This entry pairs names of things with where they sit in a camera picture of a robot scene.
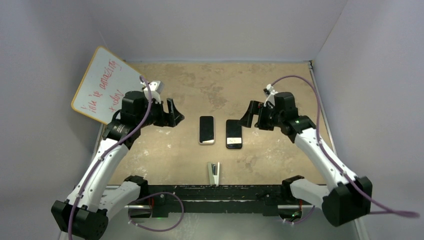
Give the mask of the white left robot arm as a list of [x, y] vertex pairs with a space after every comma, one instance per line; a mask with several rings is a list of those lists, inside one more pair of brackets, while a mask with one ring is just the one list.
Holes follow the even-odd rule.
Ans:
[[129, 203], [142, 205], [168, 195], [166, 191], [150, 193], [148, 181], [137, 175], [128, 176], [118, 188], [104, 194], [115, 169], [141, 135], [141, 128], [175, 127], [184, 120], [172, 98], [167, 98], [166, 103], [167, 112], [152, 93], [125, 94], [86, 173], [65, 201], [57, 200], [51, 207], [59, 229], [67, 233], [68, 239], [99, 240], [109, 221]]

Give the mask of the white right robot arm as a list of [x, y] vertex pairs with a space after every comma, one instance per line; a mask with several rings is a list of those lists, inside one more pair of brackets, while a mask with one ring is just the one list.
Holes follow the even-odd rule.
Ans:
[[250, 101], [238, 123], [265, 131], [280, 128], [325, 180], [325, 185], [312, 183], [300, 175], [283, 180], [280, 196], [284, 202], [306, 201], [321, 209], [334, 227], [370, 214], [371, 202], [363, 194], [372, 195], [372, 182], [366, 176], [358, 177], [331, 151], [316, 124], [308, 116], [299, 115], [292, 93], [271, 93], [266, 102]]

